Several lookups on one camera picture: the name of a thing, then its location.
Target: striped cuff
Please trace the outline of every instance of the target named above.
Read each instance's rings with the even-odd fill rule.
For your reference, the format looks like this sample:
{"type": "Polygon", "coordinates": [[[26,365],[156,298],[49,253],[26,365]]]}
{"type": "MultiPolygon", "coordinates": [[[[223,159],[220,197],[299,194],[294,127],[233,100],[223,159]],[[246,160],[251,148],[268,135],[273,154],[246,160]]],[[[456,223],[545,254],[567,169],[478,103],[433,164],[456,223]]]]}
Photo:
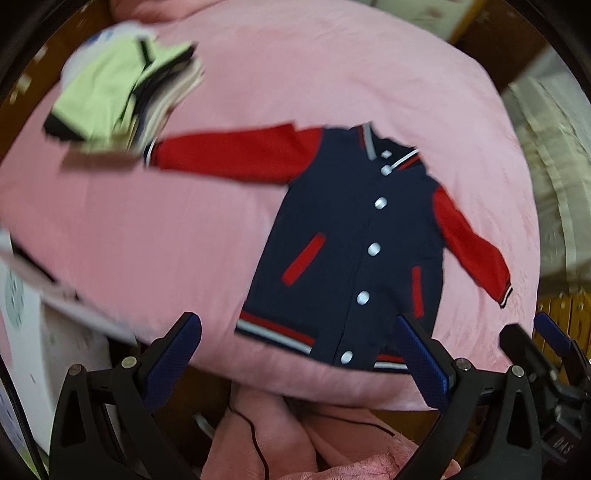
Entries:
{"type": "Polygon", "coordinates": [[[505,290],[505,294],[503,295],[502,300],[499,302],[499,305],[502,309],[504,309],[507,306],[507,300],[509,299],[511,293],[513,293],[513,286],[511,286],[511,284],[509,283],[509,286],[505,290]]]}
{"type": "Polygon", "coordinates": [[[144,150],[144,167],[148,168],[150,166],[152,160],[152,150],[154,149],[154,145],[156,144],[156,139],[152,140],[148,146],[144,150]]]}

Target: wooden cabinet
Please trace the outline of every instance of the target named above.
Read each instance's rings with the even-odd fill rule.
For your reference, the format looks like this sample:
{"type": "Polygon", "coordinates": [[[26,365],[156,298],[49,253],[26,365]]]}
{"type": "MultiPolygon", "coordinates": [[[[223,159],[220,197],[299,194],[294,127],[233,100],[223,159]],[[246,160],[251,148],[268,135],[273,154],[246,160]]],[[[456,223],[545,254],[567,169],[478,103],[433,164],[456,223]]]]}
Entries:
{"type": "MultiPolygon", "coordinates": [[[[590,295],[583,293],[572,296],[543,297],[538,299],[537,310],[538,312],[546,312],[563,332],[577,341],[583,352],[586,352],[587,359],[591,359],[590,295]]],[[[534,342],[556,368],[561,369],[561,379],[566,382],[560,358],[536,331],[534,331],[534,342]]]]}

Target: wooden furniture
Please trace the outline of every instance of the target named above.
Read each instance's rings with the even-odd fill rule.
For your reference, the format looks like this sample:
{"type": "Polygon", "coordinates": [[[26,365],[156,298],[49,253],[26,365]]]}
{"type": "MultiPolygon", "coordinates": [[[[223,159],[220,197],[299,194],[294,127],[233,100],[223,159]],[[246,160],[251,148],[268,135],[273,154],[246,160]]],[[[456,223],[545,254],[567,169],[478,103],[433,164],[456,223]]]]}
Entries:
{"type": "Polygon", "coordinates": [[[108,0],[90,0],[39,49],[0,106],[0,163],[61,68],[82,42],[114,23],[108,0]]]}
{"type": "MultiPolygon", "coordinates": [[[[561,294],[558,297],[542,297],[538,299],[538,312],[546,312],[571,338],[579,343],[587,359],[591,359],[591,295],[561,294]]],[[[568,383],[560,358],[544,341],[539,333],[534,332],[534,342],[544,355],[560,369],[560,379],[568,383]]]]}
{"type": "Polygon", "coordinates": [[[506,0],[488,0],[456,46],[478,61],[501,92],[548,45],[506,0]]]}

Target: pink blanket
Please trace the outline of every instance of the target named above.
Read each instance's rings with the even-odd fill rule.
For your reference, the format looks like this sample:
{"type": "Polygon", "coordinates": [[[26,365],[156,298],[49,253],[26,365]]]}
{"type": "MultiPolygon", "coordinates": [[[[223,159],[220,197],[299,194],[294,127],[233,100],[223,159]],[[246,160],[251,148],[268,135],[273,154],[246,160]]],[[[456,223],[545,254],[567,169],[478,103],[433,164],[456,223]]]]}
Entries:
{"type": "MultiPolygon", "coordinates": [[[[197,40],[202,85],[164,135],[295,121],[350,127],[417,145],[474,230],[502,252],[514,293],[501,310],[444,253],[434,336],[453,356],[503,370],[507,323],[531,331],[540,264],[527,165],[490,79],[433,35],[358,2],[226,0],[159,25],[197,40]]],[[[193,365],[322,403],[425,408],[408,375],[351,372],[234,334],[285,188],[195,175],[62,168],[38,106],[0,168],[0,220],[42,265],[143,340],[196,312],[193,365]]]]}
{"type": "MultiPolygon", "coordinates": [[[[202,480],[392,480],[417,446],[370,411],[297,403],[233,386],[202,480]],[[328,470],[318,472],[316,452],[328,470]]],[[[446,476],[460,470],[453,461],[446,476]]]]}
{"type": "Polygon", "coordinates": [[[220,0],[111,0],[113,16],[120,21],[168,22],[188,17],[220,0]]]}

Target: varsity jacket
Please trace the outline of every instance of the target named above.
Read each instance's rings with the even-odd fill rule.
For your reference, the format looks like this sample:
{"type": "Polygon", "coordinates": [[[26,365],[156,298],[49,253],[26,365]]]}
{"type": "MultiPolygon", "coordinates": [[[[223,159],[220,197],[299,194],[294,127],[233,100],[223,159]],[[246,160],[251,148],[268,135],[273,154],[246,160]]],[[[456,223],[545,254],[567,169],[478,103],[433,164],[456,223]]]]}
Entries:
{"type": "Polygon", "coordinates": [[[472,231],[419,152],[349,130],[291,125],[169,138],[153,167],[287,183],[236,332],[337,367],[406,372],[392,328],[413,312],[432,334],[443,248],[504,308],[509,270],[472,231]]]}

